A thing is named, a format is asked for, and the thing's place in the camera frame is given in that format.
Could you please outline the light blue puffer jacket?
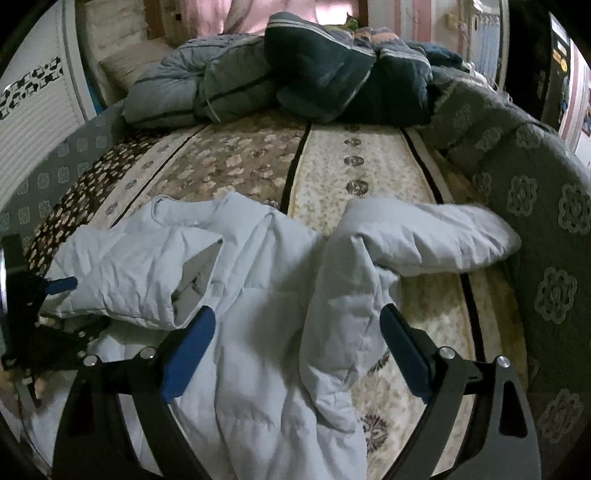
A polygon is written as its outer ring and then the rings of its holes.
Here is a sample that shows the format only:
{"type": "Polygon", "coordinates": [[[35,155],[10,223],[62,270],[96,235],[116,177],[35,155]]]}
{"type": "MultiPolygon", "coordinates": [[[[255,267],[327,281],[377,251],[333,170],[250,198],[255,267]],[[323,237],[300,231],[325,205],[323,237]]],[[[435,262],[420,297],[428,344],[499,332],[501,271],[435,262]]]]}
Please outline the light blue puffer jacket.
{"type": "Polygon", "coordinates": [[[213,310],[211,344],[172,410],[216,479],[362,479],[351,390],[386,350],[382,308],[401,281],[474,271],[520,249],[490,210],[356,199],[324,236],[238,193],[159,196],[108,230],[78,228],[48,270],[77,288],[46,315],[103,314],[94,346],[119,360],[213,310]]]}

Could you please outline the white wardrobe with black pattern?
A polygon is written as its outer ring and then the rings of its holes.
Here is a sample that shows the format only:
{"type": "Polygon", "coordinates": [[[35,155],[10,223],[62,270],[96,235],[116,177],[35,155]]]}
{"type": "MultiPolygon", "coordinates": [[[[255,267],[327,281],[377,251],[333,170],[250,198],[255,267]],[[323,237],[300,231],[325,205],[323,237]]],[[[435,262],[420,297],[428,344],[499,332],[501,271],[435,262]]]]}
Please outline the white wardrobe with black pattern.
{"type": "Polygon", "coordinates": [[[76,3],[52,1],[1,75],[1,204],[96,116],[79,49],[76,3]]]}

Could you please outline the beige pillow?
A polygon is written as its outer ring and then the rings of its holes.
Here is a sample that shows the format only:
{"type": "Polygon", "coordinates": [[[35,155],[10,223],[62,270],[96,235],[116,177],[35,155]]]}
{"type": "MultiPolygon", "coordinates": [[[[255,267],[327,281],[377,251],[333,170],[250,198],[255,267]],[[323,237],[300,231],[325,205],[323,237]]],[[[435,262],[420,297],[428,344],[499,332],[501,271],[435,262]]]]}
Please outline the beige pillow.
{"type": "Polygon", "coordinates": [[[143,73],[172,51],[173,48],[163,39],[145,40],[111,54],[99,65],[110,81],[128,92],[143,73]]]}

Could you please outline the grey blue folded quilt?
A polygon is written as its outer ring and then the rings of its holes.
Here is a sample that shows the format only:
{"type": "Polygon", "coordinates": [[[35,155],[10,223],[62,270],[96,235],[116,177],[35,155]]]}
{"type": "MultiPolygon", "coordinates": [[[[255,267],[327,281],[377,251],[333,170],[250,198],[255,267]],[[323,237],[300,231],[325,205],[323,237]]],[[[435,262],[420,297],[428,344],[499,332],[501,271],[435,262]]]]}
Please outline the grey blue folded quilt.
{"type": "Polygon", "coordinates": [[[140,128],[223,124],[274,98],[263,36],[195,38],[149,67],[124,100],[123,117],[140,128]]]}

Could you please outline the grey floral bed cover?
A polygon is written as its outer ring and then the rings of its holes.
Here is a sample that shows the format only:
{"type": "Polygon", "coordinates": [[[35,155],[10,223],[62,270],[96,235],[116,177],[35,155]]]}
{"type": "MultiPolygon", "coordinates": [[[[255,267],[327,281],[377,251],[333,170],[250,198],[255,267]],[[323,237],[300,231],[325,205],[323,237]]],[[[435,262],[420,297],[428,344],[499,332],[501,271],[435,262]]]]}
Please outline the grey floral bed cover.
{"type": "Polygon", "coordinates": [[[108,227],[153,196],[231,191],[322,234],[355,198],[480,203],[523,246],[514,260],[404,286],[408,321],[461,354],[508,355],[528,390],[542,469],[590,455],[590,172],[550,128],[460,74],[419,129],[309,126],[267,111],[172,131],[127,127],[118,107],[73,132],[1,212],[30,266],[45,271],[79,226],[108,227]]]}

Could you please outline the floral patterned bed blanket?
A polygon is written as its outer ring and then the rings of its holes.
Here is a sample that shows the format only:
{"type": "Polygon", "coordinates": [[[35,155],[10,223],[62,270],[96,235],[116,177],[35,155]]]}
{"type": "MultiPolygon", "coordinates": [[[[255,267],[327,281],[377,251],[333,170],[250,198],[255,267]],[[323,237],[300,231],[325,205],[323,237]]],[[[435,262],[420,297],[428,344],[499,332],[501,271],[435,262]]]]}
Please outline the floral patterned bed blanket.
{"type": "Polygon", "coordinates": [[[216,479],[376,479],[409,439],[422,402],[377,327],[356,337],[308,311],[349,202],[471,203],[472,186],[416,132],[312,126],[256,115],[134,136],[83,163],[27,250],[33,269],[76,276],[45,313],[89,313],[96,342],[127,358],[216,318],[204,360],[171,410],[216,479]]]}

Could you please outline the pink curtain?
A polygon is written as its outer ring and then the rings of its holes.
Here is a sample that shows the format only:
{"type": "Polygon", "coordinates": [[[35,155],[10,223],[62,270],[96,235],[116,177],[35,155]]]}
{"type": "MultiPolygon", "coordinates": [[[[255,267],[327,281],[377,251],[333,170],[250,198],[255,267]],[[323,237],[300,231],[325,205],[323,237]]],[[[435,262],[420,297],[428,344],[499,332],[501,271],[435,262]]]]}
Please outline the pink curtain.
{"type": "Polygon", "coordinates": [[[312,23],[345,24],[358,17],[359,1],[252,0],[180,1],[181,18],[191,37],[260,33],[270,16],[290,12],[312,23]]]}

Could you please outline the dark teal folded blanket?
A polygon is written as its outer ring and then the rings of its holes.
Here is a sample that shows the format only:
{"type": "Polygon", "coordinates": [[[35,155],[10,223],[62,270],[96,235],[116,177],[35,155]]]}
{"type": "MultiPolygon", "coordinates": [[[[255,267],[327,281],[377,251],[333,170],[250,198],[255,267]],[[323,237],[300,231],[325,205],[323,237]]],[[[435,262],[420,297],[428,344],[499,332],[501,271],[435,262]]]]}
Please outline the dark teal folded blanket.
{"type": "Polygon", "coordinates": [[[322,26],[289,12],[270,16],[264,55],[280,105],[315,123],[424,124],[436,68],[466,69],[458,53],[388,28],[322,26]]]}

